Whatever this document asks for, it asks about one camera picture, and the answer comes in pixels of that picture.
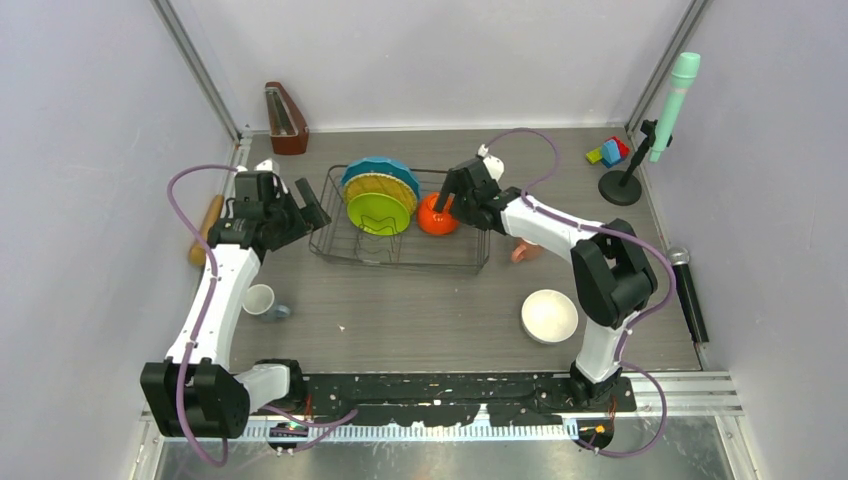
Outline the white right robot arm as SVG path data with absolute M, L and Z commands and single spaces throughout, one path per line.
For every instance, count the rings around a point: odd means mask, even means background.
M 622 341 L 658 288 L 644 243 L 621 219 L 607 224 L 556 210 L 516 187 L 502 188 L 502 162 L 476 156 L 446 173 L 435 209 L 460 223 L 526 240 L 569 261 L 588 318 L 570 367 L 574 403 L 596 410 L 621 375 Z

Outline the white bowl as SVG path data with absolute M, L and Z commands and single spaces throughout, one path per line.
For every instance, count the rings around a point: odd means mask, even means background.
M 574 302 L 565 294 L 551 289 L 528 295 L 520 311 L 521 325 L 533 340 L 553 345 L 571 338 L 579 324 Z

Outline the lime green plate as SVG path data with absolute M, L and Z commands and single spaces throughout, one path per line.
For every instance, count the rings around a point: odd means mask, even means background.
M 365 233 L 394 236 L 403 233 L 411 223 L 411 214 L 397 199 L 381 193 L 363 193 L 347 203 L 346 211 L 353 225 Z

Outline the orange bowl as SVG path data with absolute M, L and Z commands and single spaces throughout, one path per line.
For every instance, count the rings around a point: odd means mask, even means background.
M 450 214 L 439 214 L 433 211 L 438 192 L 427 195 L 420 203 L 416 219 L 419 228 L 426 234 L 444 236 L 456 231 L 460 223 Z

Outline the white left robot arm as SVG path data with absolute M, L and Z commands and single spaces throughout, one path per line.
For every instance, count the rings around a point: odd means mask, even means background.
M 235 327 L 266 254 L 331 222 L 308 180 L 294 184 L 290 190 L 272 170 L 235 173 L 231 212 L 208 231 L 202 280 L 183 329 L 165 359 L 146 363 L 140 375 L 164 436 L 235 439 L 267 404 L 284 414 L 305 405 L 295 360 L 261 360 L 238 375 L 229 370 Z

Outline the pink mug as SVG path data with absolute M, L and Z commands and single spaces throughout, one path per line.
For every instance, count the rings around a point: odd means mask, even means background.
M 517 238 L 510 259 L 513 263 L 531 261 L 541 256 L 544 252 L 545 249 L 540 245 L 526 241 L 522 238 Z

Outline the yellow woven pattern plate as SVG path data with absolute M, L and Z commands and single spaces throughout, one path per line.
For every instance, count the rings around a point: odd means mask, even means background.
M 418 206 L 418 197 L 414 190 L 403 180 L 389 174 L 363 173 L 353 176 L 343 184 L 346 202 L 365 193 L 379 193 L 398 200 L 410 214 Z

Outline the black wire dish rack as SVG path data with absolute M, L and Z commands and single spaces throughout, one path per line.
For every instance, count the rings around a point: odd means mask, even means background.
M 310 235 L 309 249 L 334 264 L 399 268 L 416 271 L 477 274 L 490 258 L 490 234 L 465 225 L 447 235 L 431 235 L 411 218 L 402 233 L 378 236 L 361 230 L 346 212 L 342 177 L 345 167 L 327 172 L 320 196 L 332 223 Z

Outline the blue polka dot plate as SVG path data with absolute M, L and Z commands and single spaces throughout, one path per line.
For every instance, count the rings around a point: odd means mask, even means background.
M 350 163 L 344 171 L 341 183 L 346 185 L 355 176 L 366 173 L 393 176 L 409 186 L 417 199 L 421 198 L 420 182 L 415 173 L 407 165 L 389 157 L 371 156 Z

